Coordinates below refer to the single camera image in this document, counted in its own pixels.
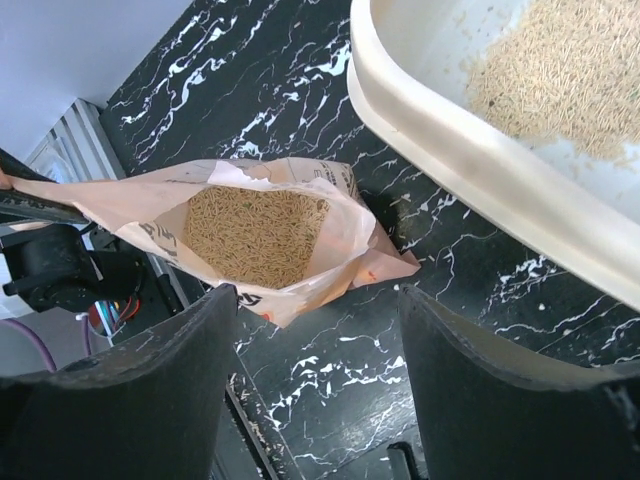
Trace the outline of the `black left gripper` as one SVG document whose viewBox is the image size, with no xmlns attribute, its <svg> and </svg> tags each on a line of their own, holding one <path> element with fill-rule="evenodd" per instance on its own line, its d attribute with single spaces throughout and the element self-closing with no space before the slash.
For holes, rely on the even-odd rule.
<svg viewBox="0 0 640 480">
<path fill-rule="evenodd" d="M 1 224 L 27 222 L 88 224 L 75 207 L 18 191 L 12 180 L 55 181 L 1 150 Z M 73 313 L 97 301 L 126 300 L 139 290 L 144 267 L 126 252 L 86 247 L 81 231 L 53 224 L 2 237 L 4 307 L 33 312 L 61 308 Z"/>
</svg>

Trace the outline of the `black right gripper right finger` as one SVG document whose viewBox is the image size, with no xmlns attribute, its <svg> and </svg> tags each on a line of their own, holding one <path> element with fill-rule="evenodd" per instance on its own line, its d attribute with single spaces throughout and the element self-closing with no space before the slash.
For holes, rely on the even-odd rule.
<svg viewBox="0 0 640 480">
<path fill-rule="evenodd" d="M 405 285 L 404 358 L 433 479 L 635 479 L 639 364 L 585 368 L 477 326 Z"/>
</svg>

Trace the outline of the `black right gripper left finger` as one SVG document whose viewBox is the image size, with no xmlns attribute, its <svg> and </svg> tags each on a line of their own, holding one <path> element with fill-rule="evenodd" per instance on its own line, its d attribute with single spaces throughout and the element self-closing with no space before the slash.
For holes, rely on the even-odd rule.
<svg viewBox="0 0 640 480">
<path fill-rule="evenodd" d="M 236 334 L 236 290 L 54 373 L 1 381 L 5 479 L 206 479 Z"/>
</svg>

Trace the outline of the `pink cat litter bag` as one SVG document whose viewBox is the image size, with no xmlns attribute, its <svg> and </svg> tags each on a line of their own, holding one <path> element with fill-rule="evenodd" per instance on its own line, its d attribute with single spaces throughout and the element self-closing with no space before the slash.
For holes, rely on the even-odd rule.
<svg viewBox="0 0 640 480">
<path fill-rule="evenodd" d="M 243 306 L 279 327 L 420 267 L 395 248 L 345 163 L 203 159 L 122 180 L 12 184 L 211 286 L 235 286 Z"/>
</svg>

